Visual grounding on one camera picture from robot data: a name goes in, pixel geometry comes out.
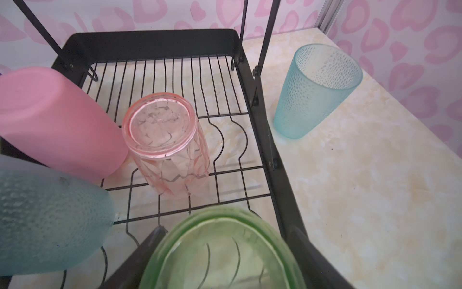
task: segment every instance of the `wire rack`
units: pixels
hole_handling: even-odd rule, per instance
[[[213,205],[246,208],[278,229],[249,113],[230,63],[230,57],[213,55],[92,66],[100,80],[87,78],[82,89],[119,126],[128,107],[148,94],[172,92],[190,101],[213,160],[209,183],[204,194],[184,200],[164,199],[155,194],[128,157],[118,171],[98,184],[111,194],[116,207],[114,226],[101,252],[77,268],[52,273],[54,281],[38,288],[97,288],[156,226],[172,229],[192,212]],[[24,285],[16,276],[10,288]]]

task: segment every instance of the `wall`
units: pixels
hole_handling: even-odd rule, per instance
[[[235,28],[244,0],[25,0],[56,42],[76,32]],[[272,0],[249,0],[245,38],[266,30]],[[274,33],[314,26],[324,0],[281,0]],[[11,0],[0,1],[0,73],[56,58]]]
[[[328,36],[462,158],[462,0],[346,0]]]

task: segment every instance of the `drinking glass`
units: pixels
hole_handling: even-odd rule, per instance
[[[192,105],[161,92],[143,97],[127,111],[122,134],[149,185],[170,199],[199,192],[207,182],[210,158]]]
[[[292,59],[274,117],[274,128],[298,139],[315,128],[361,83],[359,64],[325,45],[300,47]]]
[[[108,192],[0,155],[0,276],[63,271],[98,250],[114,221]]]
[[[257,215],[207,208],[178,224],[149,260],[139,289],[306,289],[281,236]]]

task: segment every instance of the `pink glass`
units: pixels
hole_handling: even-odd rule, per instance
[[[51,68],[0,76],[0,136],[37,161],[91,182],[112,174],[128,153],[103,109]]]
[[[123,119],[122,134],[159,195],[179,199],[205,189],[207,143],[193,107],[181,96],[161,92],[138,100]]]

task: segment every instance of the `light blue cup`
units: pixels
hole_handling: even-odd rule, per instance
[[[0,155],[0,276],[75,266],[101,247],[114,215],[106,190]]]
[[[315,128],[361,83],[363,71],[333,46],[309,44],[292,59],[282,87],[274,128],[298,139]]]

